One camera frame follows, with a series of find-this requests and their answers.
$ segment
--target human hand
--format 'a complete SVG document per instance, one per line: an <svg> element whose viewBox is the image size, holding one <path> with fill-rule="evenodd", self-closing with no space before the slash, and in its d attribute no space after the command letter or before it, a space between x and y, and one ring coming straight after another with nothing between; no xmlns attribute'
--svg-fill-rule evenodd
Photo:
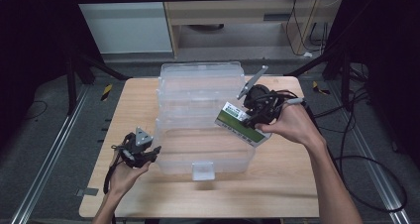
<svg viewBox="0 0 420 224"><path fill-rule="evenodd" d="M112 159L111 165L117 159L118 151L114 152L114 158ZM130 168L125 164L119 164L116 166L114 173L110 180L109 192L124 196L134 185L140 175L149 170L149 166L152 162L147 162L141 168Z"/></svg>
<svg viewBox="0 0 420 224"><path fill-rule="evenodd" d="M256 128L266 133L281 135L291 142L300 143L304 146L319 141L325 144L325 139L309 118L305 108L300 104L285 103L275 123L270 125L256 124Z"/></svg>

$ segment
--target clear plastic container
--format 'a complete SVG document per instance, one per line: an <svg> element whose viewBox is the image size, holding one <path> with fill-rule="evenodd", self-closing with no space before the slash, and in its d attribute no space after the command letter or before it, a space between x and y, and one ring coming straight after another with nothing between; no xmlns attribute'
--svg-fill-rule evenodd
<svg viewBox="0 0 420 224"><path fill-rule="evenodd" d="M161 68L159 115L153 147L164 173L192 173L194 180L214 172L248 168L255 148L214 123L225 103L241 107L236 96L245 84L238 62L171 63Z"/></svg>

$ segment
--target gray floor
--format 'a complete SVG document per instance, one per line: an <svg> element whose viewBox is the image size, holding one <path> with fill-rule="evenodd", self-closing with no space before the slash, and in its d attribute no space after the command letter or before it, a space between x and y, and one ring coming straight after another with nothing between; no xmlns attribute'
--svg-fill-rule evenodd
<svg viewBox="0 0 420 224"><path fill-rule="evenodd" d="M238 60L246 74L255 73L262 64L270 66L267 74L283 74L298 68L309 59L295 56L291 52L285 34L277 24L225 25L223 30L212 32L197 32L185 27L182 30L177 58L156 58L130 63L110 61L109 65L127 75L142 77L158 76L164 62ZM116 80L97 69L93 71L97 76L93 85L81 85L78 82L78 91L82 87L88 87L86 101L32 212L33 223L37 223L37 220L38 223L86 221L78 215L81 197L75 193L88 183L109 126L109 119L112 118L124 86L124 81ZM320 71L322 65L299 78L305 97L315 114L338 105L333 95L313 91L313 80L317 80L322 88L330 90L333 89L331 84L337 82L325 83L320 78ZM110 96L107 101L100 101L104 87L109 83L113 84ZM354 90L361 86L360 83L352 83ZM35 102L28 111L28 117L40 115L25 120L10 141L13 149L1 154L0 223L9 223L22 203L64 122L67 110L65 77L42 85L37 91L36 100L43 102ZM339 154L343 134L326 129L344 130L346 121L343 114L337 112L317 120L335 157ZM409 198L405 211L411 223L420 223L419 169L407 155L392 150L387 131L377 118L374 107L366 100L356 105L355 117L375 158L390 168L406 188ZM356 139L350 133L346 139L345 155L359 153ZM344 166L350 188L368 202L384 207L366 163L345 161ZM401 198L398 186L391 177L388 179ZM357 201L356 204L366 223L394 223L389 214L374 211ZM284 221L303 223L304 220L297 218ZM316 218L309 220L309 223L317 222Z"/></svg>

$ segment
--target human arm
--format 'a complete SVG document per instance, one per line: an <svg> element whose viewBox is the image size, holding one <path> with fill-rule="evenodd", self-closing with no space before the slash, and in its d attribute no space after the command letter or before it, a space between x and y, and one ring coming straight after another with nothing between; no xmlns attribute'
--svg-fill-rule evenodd
<svg viewBox="0 0 420 224"><path fill-rule="evenodd" d="M111 165L117 159L117 154L118 152L114 153ZM109 191L105 194L102 204L92 220L93 224L111 223L115 209L117 209L121 199L133 187L139 176L149 170L150 164L151 162L148 162L141 168L129 168L125 164L116 166L110 179Z"/></svg>
<svg viewBox="0 0 420 224"><path fill-rule="evenodd" d="M286 104L274 124L257 124L256 127L263 132L281 135L306 148L315 177L322 223L363 223L329 156L325 139L303 106Z"/></svg>

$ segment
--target wooden table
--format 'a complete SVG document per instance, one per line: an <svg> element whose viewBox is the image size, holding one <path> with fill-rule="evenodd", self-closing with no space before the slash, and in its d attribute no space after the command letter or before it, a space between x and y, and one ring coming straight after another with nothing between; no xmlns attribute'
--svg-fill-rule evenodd
<svg viewBox="0 0 420 224"><path fill-rule="evenodd" d="M295 77L264 76L270 89L289 89L303 96ZM88 187L96 196L83 197L79 213L93 217L102 202L102 187L120 144L137 126L150 134L158 116L157 78L126 82ZM318 217L315 180L303 146L272 135L259 146L243 173L216 173L212 181L192 181L190 174L163 174L152 164L121 201L117 217Z"/></svg>

